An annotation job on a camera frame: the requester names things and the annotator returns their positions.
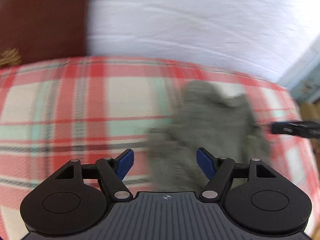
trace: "white bedsheet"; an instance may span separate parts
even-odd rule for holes
[[[87,49],[277,82],[320,33],[319,9],[320,0],[90,0]]]

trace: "red plaid cushion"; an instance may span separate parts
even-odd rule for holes
[[[171,60],[84,57],[0,70],[0,235],[22,238],[21,200],[70,159],[94,163],[135,151],[124,182],[135,194],[151,190],[146,131],[171,121],[189,80],[215,83],[230,95],[247,93],[261,125],[299,120],[288,92],[252,76]],[[312,200],[307,232],[320,215],[318,172],[310,143],[265,136],[273,167]],[[86,181],[96,186],[94,181]]]

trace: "blue gripper pad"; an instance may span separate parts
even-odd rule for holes
[[[119,160],[118,167],[115,170],[115,173],[117,174],[118,178],[120,180],[123,180],[124,177],[127,175],[131,167],[134,163],[134,152],[133,150],[130,150],[124,156]]]
[[[202,150],[198,149],[196,153],[197,163],[207,179],[211,179],[216,171],[214,170],[213,160],[211,160]]]

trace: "plaid fabric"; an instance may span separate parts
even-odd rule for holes
[[[19,206],[41,181],[70,159],[94,163],[135,151],[125,184],[135,194],[152,190],[146,165],[146,131],[171,121],[189,80],[214,82],[223,91],[244,91],[258,122],[299,120],[288,92],[252,76],[171,60],[84,57],[0,70],[0,235],[26,233]],[[310,143],[265,135],[273,167],[305,191],[320,215],[318,172]],[[94,181],[86,181],[96,186]]]

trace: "gray cloth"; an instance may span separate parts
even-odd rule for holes
[[[269,145],[244,94],[226,98],[210,83],[191,81],[172,124],[148,135],[148,162],[157,191],[199,192],[208,180],[196,162],[204,147],[237,163],[259,158],[269,164]]]

